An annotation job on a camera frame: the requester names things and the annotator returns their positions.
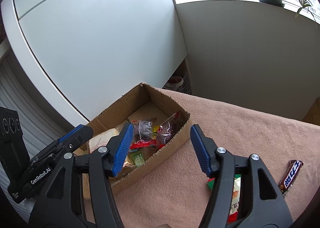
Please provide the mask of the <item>sliced bread bag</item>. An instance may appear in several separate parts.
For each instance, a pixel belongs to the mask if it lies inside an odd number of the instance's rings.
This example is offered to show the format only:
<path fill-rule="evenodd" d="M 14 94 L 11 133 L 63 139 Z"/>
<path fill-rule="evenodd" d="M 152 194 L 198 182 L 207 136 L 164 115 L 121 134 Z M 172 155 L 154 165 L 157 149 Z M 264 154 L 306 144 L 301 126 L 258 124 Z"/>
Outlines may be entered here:
<path fill-rule="evenodd" d="M 118 136 L 122 127 L 119 125 L 116 128 L 108 129 L 101 134 L 96 135 L 88 141 L 88 153 L 92 153 L 94 150 L 101 146 L 108 144 L 110 139 L 114 136 Z"/>

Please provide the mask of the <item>red green white snack bag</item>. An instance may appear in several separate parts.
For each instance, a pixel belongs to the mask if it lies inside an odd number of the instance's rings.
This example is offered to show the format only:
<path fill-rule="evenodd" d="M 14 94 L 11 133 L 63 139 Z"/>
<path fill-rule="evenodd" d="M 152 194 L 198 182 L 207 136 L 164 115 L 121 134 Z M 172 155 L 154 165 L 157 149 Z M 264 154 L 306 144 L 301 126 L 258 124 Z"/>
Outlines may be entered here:
<path fill-rule="evenodd" d="M 240 188 L 241 188 L 241 175 L 236 174 L 234 176 L 234 185 L 233 185 L 233 195 L 232 195 L 232 202 L 231 208 L 228 216 L 227 223 L 233 223 L 238 218 L 238 209 L 240 203 Z"/>

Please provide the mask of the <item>snickers chocolate bar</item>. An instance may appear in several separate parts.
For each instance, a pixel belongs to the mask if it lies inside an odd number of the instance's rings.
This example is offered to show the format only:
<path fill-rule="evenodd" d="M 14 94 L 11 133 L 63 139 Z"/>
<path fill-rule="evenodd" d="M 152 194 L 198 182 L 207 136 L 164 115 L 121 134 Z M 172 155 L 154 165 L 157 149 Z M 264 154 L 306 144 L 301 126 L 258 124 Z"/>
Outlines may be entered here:
<path fill-rule="evenodd" d="M 304 162 L 302 160 L 290 160 L 287 165 L 287 171 L 285 172 L 283 178 L 281 179 L 278 187 L 283 195 L 286 197 L 287 193 L 291 189 L 293 183 L 296 180 L 298 173 L 301 168 L 304 166 Z"/>

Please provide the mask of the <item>green candy packet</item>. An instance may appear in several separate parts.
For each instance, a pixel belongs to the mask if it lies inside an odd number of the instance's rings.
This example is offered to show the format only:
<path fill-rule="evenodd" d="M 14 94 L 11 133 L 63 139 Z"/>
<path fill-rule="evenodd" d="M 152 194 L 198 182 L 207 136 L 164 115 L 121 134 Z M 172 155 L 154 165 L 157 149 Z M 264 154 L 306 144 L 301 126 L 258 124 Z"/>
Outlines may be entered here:
<path fill-rule="evenodd" d="M 129 159 L 136 167 L 140 167 L 140 166 L 144 165 L 144 163 L 145 163 L 144 155 L 143 155 L 142 151 L 140 151 L 140 150 L 130 152 Z"/>

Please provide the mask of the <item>clear bag red dates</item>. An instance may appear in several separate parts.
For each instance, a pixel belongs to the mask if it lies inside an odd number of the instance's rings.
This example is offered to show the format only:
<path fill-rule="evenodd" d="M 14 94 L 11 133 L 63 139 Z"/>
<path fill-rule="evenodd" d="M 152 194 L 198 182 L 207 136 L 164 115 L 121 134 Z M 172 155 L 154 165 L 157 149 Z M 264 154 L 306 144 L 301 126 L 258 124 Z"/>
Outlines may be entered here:
<path fill-rule="evenodd" d="M 181 112 L 178 111 L 159 125 L 156 141 L 159 146 L 169 143 L 183 126 Z"/>

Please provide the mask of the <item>brown cardboard box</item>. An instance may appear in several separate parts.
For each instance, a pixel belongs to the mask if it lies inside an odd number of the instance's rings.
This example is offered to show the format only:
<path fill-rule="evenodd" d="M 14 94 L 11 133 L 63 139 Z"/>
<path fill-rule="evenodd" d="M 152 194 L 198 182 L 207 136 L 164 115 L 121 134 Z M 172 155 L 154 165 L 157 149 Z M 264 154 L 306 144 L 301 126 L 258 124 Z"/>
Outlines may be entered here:
<path fill-rule="evenodd" d="M 129 154 L 121 171 L 111 178 L 114 194 L 133 185 L 168 159 L 187 140 L 190 113 L 170 96 L 141 83 L 88 123 L 93 138 L 82 145 L 92 153 L 120 133 L 126 123 L 133 125 Z"/>

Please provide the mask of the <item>pink table cloth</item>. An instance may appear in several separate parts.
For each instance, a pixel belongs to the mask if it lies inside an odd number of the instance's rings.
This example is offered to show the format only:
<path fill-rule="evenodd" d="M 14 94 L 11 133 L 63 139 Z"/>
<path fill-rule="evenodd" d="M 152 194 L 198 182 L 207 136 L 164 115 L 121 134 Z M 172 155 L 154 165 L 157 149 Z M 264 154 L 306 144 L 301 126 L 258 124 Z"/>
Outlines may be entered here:
<path fill-rule="evenodd" d="M 198 227 L 209 200 L 207 178 L 190 141 L 193 123 L 225 153 L 259 158 L 275 181 L 290 160 L 302 160 L 285 201 L 297 219 L 319 188 L 319 127 L 317 125 L 249 110 L 239 106 L 139 84 L 89 122 L 94 135 L 131 120 L 155 117 L 159 123 L 174 113 L 182 127 L 168 145 L 143 166 L 112 186 L 125 227 Z"/>

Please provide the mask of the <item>white cabinet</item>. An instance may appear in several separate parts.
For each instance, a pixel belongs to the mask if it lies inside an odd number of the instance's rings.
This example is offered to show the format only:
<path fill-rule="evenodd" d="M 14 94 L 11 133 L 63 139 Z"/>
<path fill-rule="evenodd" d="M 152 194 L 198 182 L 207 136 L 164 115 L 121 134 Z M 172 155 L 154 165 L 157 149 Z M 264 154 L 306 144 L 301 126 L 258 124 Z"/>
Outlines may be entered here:
<path fill-rule="evenodd" d="M 187 56 L 173 0 L 1 0 L 1 12 L 25 75 L 71 125 L 141 82 L 163 87 Z"/>

